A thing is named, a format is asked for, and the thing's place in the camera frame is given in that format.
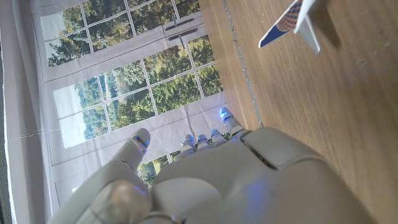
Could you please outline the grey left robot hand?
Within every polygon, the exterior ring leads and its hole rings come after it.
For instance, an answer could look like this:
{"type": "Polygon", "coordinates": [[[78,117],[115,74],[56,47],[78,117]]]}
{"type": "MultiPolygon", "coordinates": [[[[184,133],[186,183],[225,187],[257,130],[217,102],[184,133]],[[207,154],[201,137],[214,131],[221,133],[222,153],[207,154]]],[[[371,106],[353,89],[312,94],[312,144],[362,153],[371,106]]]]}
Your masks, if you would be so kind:
{"type": "Polygon", "coordinates": [[[245,129],[220,109],[217,130],[187,135],[151,187],[137,174],[150,143],[138,129],[51,218],[52,223],[374,223],[321,155],[270,127],[245,129]]]}

